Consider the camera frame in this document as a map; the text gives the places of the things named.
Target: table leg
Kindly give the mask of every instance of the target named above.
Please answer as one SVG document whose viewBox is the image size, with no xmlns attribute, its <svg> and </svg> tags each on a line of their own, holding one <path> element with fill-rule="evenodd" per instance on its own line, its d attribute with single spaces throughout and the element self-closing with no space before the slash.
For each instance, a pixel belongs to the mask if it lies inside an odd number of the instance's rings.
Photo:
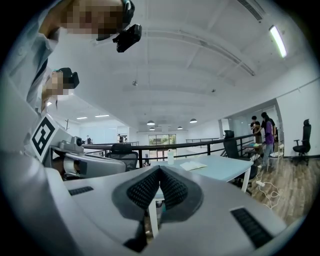
<svg viewBox="0 0 320 256">
<path fill-rule="evenodd" d="M 155 238 L 158 235 L 158 221 L 157 221 L 157 209 L 156 209 L 156 200 L 153 199 L 149 205 L 149 216 L 151 222 L 151 229 L 153 237 Z"/>
<path fill-rule="evenodd" d="M 241 190 L 246 193 L 247 187 L 248 187 L 248 182 L 249 182 L 249 177 L 250 177 L 250 171 L 251 171 L 251 166 L 248 170 L 245 171 L 244 173 L 244 178 L 243 178 L 243 183 L 242 183 L 242 188 Z"/>
</svg>

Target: black office chair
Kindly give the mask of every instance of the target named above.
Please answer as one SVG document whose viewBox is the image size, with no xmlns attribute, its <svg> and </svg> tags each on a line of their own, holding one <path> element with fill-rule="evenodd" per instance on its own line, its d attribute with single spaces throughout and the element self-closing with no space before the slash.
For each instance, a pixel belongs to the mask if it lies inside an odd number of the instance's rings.
<svg viewBox="0 0 320 256">
<path fill-rule="evenodd" d="M 105 155 L 107 158 L 120 160 L 125 163 L 125 171 L 135 170 L 137 168 L 138 153 L 132 151 L 130 143 L 117 143 L 111 147 L 111 152 Z"/>
<path fill-rule="evenodd" d="M 223 146 L 226 152 L 226 155 L 228 158 L 238 159 L 238 160 L 244 160 L 244 161 L 250 161 L 250 158 L 248 157 L 241 157 L 239 156 L 238 152 L 238 146 L 237 146 L 237 140 L 235 139 L 235 133 L 233 130 L 225 130 L 225 136 L 223 141 Z M 254 165 L 251 166 L 250 170 L 250 176 L 249 180 L 252 180 L 257 175 L 258 168 Z M 243 179 L 245 177 L 245 174 L 241 174 L 238 177 L 235 178 L 235 181 L 233 182 L 234 185 L 237 187 L 242 187 Z M 252 192 L 250 190 L 246 190 L 250 195 L 252 195 Z"/>
<path fill-rule="evenodd" d="M 299 145 L 299 139 L 294 140 L 296 142 L 296 146 L 293 147 L 293 151 L 299 153 L 299 157 L 297 158 L 296 166 L 301 161 L 305 161 L 306 165 L 309 165 L 309 160 L 306 157 L 306 153 L 310 151 L 310 134 L 311 134 L 311 124 L 309 123 L 309 119 L 304 120 L 303 122 L 303 135 L 302 135 L 302 145 Z"/>
</svg>

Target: power strip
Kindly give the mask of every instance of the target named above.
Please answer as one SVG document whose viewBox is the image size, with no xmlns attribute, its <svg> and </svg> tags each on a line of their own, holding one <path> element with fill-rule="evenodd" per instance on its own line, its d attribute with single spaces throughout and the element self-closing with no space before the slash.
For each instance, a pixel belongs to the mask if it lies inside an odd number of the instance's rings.
<svg viewBox="0 0 320 256">
<path fill-rule="evenodd" d="M 265 186 L 265 183 L 261 182 L 260 180 L 257 180 L 255 183 L 258 184 L 261 187 Z"/>
</svg>

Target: paper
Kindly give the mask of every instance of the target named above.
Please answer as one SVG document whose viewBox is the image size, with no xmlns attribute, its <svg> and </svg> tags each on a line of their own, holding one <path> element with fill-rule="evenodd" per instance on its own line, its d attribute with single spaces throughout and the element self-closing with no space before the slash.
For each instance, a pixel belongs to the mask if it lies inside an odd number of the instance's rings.
<svg viewBox="0 0 320 256">
<path fill-rule="evenodd" d="M 185 169 L 186 171 L 191 171 L 195 169 L 199 169 L 202 167 L 207 167 L 207 165 L 200 163 L 200 162 L 195 162 L 195 161 L 190 161 L 190 162 L 184 162 L 180 164 L 180 166 Z"/>
</svg>

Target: bottle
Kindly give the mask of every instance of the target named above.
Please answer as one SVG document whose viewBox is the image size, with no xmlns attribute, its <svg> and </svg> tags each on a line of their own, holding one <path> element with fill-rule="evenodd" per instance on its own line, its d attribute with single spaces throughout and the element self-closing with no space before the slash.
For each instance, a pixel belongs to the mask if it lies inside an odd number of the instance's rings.
<svg viewBox="0 0 320 256">
<path fill-rule="evenodd" d="M 168 149 L 168 165 L 173 165 L 174 162 L 174 151 L 172 149 Z"/>
</svg>

